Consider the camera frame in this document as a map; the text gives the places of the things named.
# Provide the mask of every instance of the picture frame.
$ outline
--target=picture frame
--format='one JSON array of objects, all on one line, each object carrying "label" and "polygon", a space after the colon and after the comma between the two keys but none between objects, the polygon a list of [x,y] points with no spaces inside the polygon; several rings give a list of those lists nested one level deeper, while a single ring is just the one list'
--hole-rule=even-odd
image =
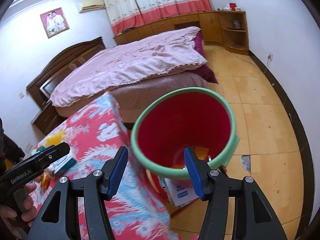
[{"label": "picture frame", "polygon": [[61,7],[40,14],[40,18],[48,39],[70,29]]}]

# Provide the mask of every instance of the air conditioner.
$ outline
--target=air conditioner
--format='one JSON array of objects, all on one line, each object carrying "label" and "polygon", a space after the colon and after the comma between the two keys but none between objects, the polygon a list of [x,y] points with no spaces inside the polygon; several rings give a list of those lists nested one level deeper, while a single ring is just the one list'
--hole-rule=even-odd
[{"label": "air conditioner", "polygon": [[103,9],[103,8],[105,8],[105,5],[104,5],[103,1],[95,0],[95,1],[87,1],[87,2],[78,3],[77,8],[78,8],[79,13],[83,13],[83,12],[89,12],[89,11]]}]

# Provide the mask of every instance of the nightstand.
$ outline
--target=nightstand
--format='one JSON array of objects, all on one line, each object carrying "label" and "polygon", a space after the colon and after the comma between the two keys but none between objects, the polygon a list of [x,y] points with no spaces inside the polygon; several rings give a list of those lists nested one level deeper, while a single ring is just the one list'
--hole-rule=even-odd
[{"label": "nightstand", "polygon": [[48,103],[43,110],[32,120],[32,124],[41,132],[48,135],[54,128],[61,124],[66,118],[58,115],[51,103]]}]

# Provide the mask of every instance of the green bucket rim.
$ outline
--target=green bucket rim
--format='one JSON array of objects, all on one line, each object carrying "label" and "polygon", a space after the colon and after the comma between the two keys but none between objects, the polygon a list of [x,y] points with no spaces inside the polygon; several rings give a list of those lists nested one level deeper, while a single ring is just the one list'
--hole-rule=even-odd
[{"label": "green bucket rim", "polygon": [[165,101],[175,95],[182,94],[182,93],[191,93],[191,92],[204,93],[206,95],[214,97],[223,105],[223,107],[226,109],[228,116],[229,116],[230,125],[231,125],[229,140],[228,140],[226,146],[224,147],[224,149],[222,150],[222,152],[219,153],[219,155],[216,156],[214,159],[212,159],[211,161],[208,162],[208,165],[210,166],[210,168],[216,169],[220,165],[223,165],[224,167],[226,167],[228,165],[231,157],[233,156],[234,150],[236,149],[236,146],[239,142],[239,138],[236,135],[235,116],[233,114],[231,106],[221,95],[219,95],[218,93],[216,93],[212,90],[209,90],[206,88],[197,88],[197,87],[182,88],[182,89],[172,91],[172,92],[158,98],[153,103],[151,103],[138,117],[137,121],[135,122],[135,124],[132,128],[132,132],[131,132],[131,148],[132,148],[133,154],[136,156],[136,158],[142,164],[142,166],[144,166],[146,169],[150,170],[152,173],[154,173],[156,175],[166,177],[169,179],[189,179],[189,174],[186,169],[174,169],[174,168],[164,167],[164,166],[161,166],[161,165],[149,160],[147,157],[145,157],[145,155],[142,153],[142,151],[138,145],[139,127],[140,127],[142,121],[144,120],[144,118],[146,117],[146,115],[152,109],[154,109],[157,105],[159,105],[163,101]]}]

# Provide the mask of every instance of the patterned cloth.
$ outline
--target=patterned cloth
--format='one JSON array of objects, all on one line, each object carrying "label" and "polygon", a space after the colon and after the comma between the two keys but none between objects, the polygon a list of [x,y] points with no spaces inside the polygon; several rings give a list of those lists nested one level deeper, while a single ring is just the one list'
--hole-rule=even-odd
[{"label": "patterned cloth", "polygon": [[[109,93],[79,110],[50,134],[61,130],[66,131],[77,160],[65,174],[70,179],[85,177],[102,168],[106,160],[115,156],[121,145],[128,147],[129,161],[119,190],[111,201],[105,202],[117,240],[179,239],[177,234],[170,231],[170,216],[167,210],[142,177],[142,167],[131,153],[129,136],[122,124],[118,103]],[[48,190],[43,191],[38,186],[31,194],[38,210],[57,181],[58,178],[51,180]],[[79,198],[78,203],[81,237],[89,239],[83,198]]]}]

